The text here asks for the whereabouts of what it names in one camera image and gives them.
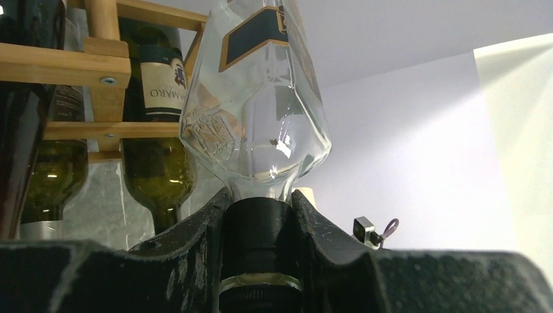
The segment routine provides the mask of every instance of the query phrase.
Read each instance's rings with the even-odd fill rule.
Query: wall
[[[517,249],[472,53],[322,93],[333,152],[297,185],[327,218],[399,218],[389,248]]]
[[[553,282],[553,34],[475,50],[521,251]]]

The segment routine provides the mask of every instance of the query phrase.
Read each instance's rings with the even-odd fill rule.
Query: ceiling
[[[213,0],[150,0],[207,14]],[[296,0],[322,87],[553,33],[553,0]],[[183,31],[183,45],[193,34]]]

